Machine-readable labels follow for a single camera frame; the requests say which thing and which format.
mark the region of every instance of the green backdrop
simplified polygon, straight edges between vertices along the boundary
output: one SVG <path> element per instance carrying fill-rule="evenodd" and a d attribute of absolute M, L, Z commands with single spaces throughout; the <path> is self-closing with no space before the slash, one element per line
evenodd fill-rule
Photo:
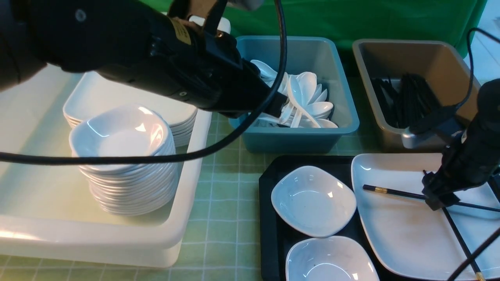
<path fill-rule="evenodd" d="M 466 33 L 476 27 L 487 0 L 282 0 L 289 36 L 335 42 L 348 74 L 357 72 L 352 43 L 362 38 L 439 40 L 467 54 Z M 171 0 L 143 0 L 166 12 Z M 232 34 L 277 35 L 272 0 L 254 12 L 226 9 Z"/>

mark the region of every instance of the stack of white plates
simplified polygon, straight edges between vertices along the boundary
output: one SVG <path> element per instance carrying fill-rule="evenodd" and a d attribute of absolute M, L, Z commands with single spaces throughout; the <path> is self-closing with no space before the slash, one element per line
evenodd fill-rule
<path fill-rule="evenodd" d="M 83 76 L 62 111 L 69 125 L 74 128 L 84 120 L 129 104 L 141 104 L 158 113 L 170 126 L 176 147 L 189 144 L 195 125 L 196 107 L 107 80 L 96 72 Z"/>
<path fill-rule="evenodd" d="M 69 135 L 74 157 L 159 156 L 176 153 L 167 123 L 154 111 L 124 105 L 77 125 Z M 117 216 L 139 216 L 175 195 L 176 163 L 84 165 L 80 171 L 101 208 Z"/>

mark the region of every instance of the green checkered tablecloth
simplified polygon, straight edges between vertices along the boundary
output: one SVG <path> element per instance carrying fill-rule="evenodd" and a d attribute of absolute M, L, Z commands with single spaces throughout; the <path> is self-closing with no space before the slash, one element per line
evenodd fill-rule
<path fill-rule="evenodd" d="M 375 123 L 362 83 L 350 80 L 360 117 L 332 155 L 378 152 Z M 208 145 L 232 131 L 214 114 Z M 279 155 L 251 154 L 241 139 L 203 159 L 177 263 L 168 269 L 0 255 L 0 281 L 260 281 L 258 180 Z"/>

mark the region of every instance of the black cable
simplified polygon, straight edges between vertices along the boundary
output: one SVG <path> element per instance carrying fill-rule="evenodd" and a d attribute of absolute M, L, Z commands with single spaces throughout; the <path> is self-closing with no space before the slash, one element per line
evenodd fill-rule
<path fill-rule="evenodd" d="M 259 115 L 268 107 L 273 100 L 274 95 L 278 92 L 283 76 L 285 75 L 285 67 L 287 65 L 287 28 L 285 24 L 285 13 L 281 0 L 274 0 L 276 7 L 277 18 L 279 21 L 279 67 L 276 80 L 272 84 L 269 95 L 233 132 L 221 139 L 219 142 L 206 147 L 204 149 L 175 155 L 162 156 L 131 156 L 131 157 L 51 157 L 51 156 L 35 156 L 23 155 L 7 152 L 0 152 L 0 162 L 28 164 L 28 165 L 45 165 L 45 166 L 69 166 L 69 165 L 109 165 L 109 164 L 154 164 L 154 163 L 175 163 L 184 162 L 194 159 L 203 158 L 214 154 L 221 149 L 227 147 L 237 138 L 239 138 L 253 123 Z"/>
<path fill-rule="evenodd" d="M 488 237 L 460 266 L 449 276 L 447 281 L 454 281 L 468 267 L 472 261 L 477 259 L 481 253 L 488 248 L 500 236 L 500 228 Z"/>
<path fill-rule="evenodd" d="M 500 39 L 496 38 L 495 36 L 489 34 L 486 31 L 482 30 L 481 28 L 473 27 L 473 28 L 469 29 L 469 31 L 467 32 L 467 52 L 469 54 L 469 61 L 470 61 L 469 86 L 467 89 L 467 95 L 463 98 L 463 100 L 461 102 L 459 102 L 456 105 L 456 110 L 458 110 L 460 107 L 462 107 L 467 102 L 467 100 L 469 100 L 469 98 L 471 97 L 471 94 L 472 94 L 472 87 L 473 87 L 473 83 L 474 83 L 474 62 L 472 59 L 471 34 L 473 32 L 479 32 L 479 33 L 483 34 L 484 36 L 486 36 L 486 37 L 490 38 L 491 40 L 500 44 Z"/>

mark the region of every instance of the white tray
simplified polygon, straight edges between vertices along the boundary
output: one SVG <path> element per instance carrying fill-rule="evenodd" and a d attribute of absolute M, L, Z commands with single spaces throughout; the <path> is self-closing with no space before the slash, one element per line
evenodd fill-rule
<path fill-rule="evenodd" d="M 445 215 L 424 201 L 363 190 L 372 185 L 422 194 L 422 170 L 437 171 L 441 154 L 361 154 L 352 161 L 352 185 L 364 232 L 378 260 L 391 272 L 422 280 L 446 280 L 466 259 Z M 456 192 L 462 202 L 499 208 L 491 188 Z M 448 208 L 471 252 L 500 227 L 500 213 Z M 500 240 L 476 262 L 486 279 L 500 277 Z M 468 267 L 457 280 L 475 280 Z"/>
<path fill-rule="evenodd" d="M 2 151 L 71 156 L 61 109 L 81 76 L 49 70 L 22 87 L 26 92 L 2 93 L 12 99 L 9 114 L 0 115 L 0 130 L 9 132 L 0 138 Z M 211 116 L 198 111 L 187 151 L 205 147 Z M 126 218 L 100 210 L 76 166 L 0 163 L 0 254 L 169 267 L 179 254 L 201 165 L 201 159 L 184 163 L 172 203 Z"/>

